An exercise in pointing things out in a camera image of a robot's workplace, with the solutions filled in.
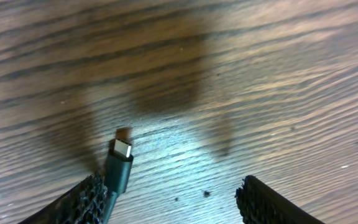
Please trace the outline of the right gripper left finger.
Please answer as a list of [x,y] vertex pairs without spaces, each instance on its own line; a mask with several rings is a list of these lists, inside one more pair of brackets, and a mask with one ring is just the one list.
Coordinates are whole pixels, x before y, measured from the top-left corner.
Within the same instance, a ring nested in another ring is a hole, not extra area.
[[19,224],[102,223],[107,187],[99,173],[78,185]]

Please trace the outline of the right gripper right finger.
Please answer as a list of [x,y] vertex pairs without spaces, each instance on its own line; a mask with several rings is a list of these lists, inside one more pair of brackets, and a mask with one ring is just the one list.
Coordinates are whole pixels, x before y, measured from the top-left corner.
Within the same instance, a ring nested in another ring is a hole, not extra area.
[[236,190],[236,203],[245,224],[324,224],[253,175]]

